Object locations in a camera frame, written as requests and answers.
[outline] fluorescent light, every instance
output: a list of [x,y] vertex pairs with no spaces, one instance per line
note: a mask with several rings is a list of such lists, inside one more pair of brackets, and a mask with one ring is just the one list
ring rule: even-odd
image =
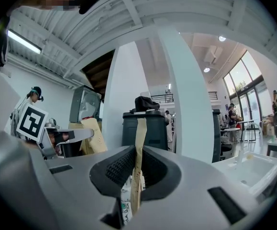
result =
[[226,38],[225,37],[223,37],[223,36],[219,36],[219,41],[220,42],[223,42],[223,41],[225,41],[226,40]]
[[11,30],[8,30],[8,36],[18,43],[21,43],[22,45],[26,46],[30,50],[34,51],[37,54],[41,53],[41,48],[37,47],[36,45],[33,45],[31,42],[29,42],[27,39],[23,38],[19,34],[12,32]]

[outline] staircase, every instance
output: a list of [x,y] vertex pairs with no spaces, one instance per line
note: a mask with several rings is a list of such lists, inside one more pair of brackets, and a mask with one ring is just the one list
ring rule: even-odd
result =
[[104,101],[106,84],[114,51],[115,50],[99,57],[82,69],[94,90],[101,94],[102,101]]

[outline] tree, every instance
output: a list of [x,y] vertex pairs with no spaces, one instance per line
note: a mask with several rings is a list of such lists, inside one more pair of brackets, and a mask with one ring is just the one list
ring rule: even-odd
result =
[[240,82],[239,84],[236,85],[236,91],[239,91],[244,86],[246,86],[245,81]]

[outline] black trash can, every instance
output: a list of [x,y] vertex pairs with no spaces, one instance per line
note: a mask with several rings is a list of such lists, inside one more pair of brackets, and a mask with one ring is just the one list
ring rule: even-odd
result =
[[168,150],[167,121],[165,114],[160,111],[140,112],[141,114],[123,113],[122,145],[135,145],[137,119],[146,118],[147,133],[144,145]]
[[218,162],[220,160],[221,152],[221,138],[220,138],[220,123],[219,123],[219,109],[213,109],[213,121],[214,121],[214,152],[212,162]]

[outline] railing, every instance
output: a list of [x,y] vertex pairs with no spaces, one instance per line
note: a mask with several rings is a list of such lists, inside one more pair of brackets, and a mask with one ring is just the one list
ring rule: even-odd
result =
[[157,103],[170,103],[175,102],[173,94],[160,94],[151,96],[152,100]]
[[[209,92],[210,100],[218,100],[217,92],[212,91]],[[160,95],[152,95],[152,100],[157,103],[170,103],[175,102],[173,94],[160,94]]]
[[218,100],[217,92],[215,91],[209,92],[209,97],[210,100]]

